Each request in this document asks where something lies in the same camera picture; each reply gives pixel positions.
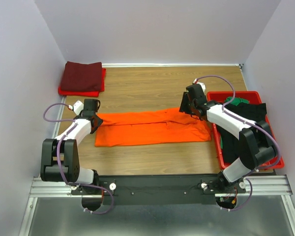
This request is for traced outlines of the red t-shirt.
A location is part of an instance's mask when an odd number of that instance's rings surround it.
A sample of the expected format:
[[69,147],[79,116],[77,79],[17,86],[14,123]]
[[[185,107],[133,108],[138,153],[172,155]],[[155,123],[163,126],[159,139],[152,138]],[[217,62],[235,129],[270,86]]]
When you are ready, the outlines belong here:
[[102,68],[102,85],[99,91],[65,91],[62,90],[61,87],[58,87],[58,94],[62,96],[83,96],[83,97],[98,97],[101,92],[105,90],[105,76],[106,76],[106,68]]

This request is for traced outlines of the orange t-shirt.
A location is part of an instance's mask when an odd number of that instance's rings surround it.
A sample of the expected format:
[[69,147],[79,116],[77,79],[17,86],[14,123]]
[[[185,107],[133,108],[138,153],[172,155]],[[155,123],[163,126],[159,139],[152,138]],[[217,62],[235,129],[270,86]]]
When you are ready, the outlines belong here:
[[141,146],[165,143],[208,142],[210,128],[204,120],[178,108],[159,111],[99,115],[103,124],[95,135],[96,147]]

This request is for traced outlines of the maroon t-shirt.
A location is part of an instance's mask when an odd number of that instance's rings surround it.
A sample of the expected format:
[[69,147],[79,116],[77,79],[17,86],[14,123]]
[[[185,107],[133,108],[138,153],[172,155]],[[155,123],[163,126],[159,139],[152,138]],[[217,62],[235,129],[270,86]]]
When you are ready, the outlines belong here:
[[103,83],[102,69],[101,62],[82,64],[68,61],[59,87],[72,92],[100,91]]

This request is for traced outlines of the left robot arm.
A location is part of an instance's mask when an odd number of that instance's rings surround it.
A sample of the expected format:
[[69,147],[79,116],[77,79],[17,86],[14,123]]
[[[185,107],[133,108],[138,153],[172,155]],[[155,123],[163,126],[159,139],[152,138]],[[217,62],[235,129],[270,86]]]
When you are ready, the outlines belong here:
[[[66,106],[73,111],[73,119],[52,120],[46,117],[49,109],[54,106]],[[97,112],[101,102],[98,99],[76,101],[74,105],[55,103],[47,107],[43,119],[47,122],[71,122],[71,125],[61,134],[42,143],[40,177],[45,182],[64,182],[71,187],[82,187],[88,194],[98,190],[104,192],[100,186],[99,175],[96,170],[80,166],[78,145],[88,135],[95,133],[103,123]]]

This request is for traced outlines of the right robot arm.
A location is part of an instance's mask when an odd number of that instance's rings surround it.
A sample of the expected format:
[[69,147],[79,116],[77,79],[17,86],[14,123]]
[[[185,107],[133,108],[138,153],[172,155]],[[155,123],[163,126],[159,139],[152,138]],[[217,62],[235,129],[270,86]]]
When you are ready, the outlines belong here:
[[208,101],[199,84],[186,87],[179,111],[198,118],[206,118],[238,140],[239,157],[222,170],[212,183],[207,183],[208,188],[223,193],[229,192],[239,179],[273,158],[281,157],[278,143],[267,122],[243,118],[228,110],[225,104],[214,100]]

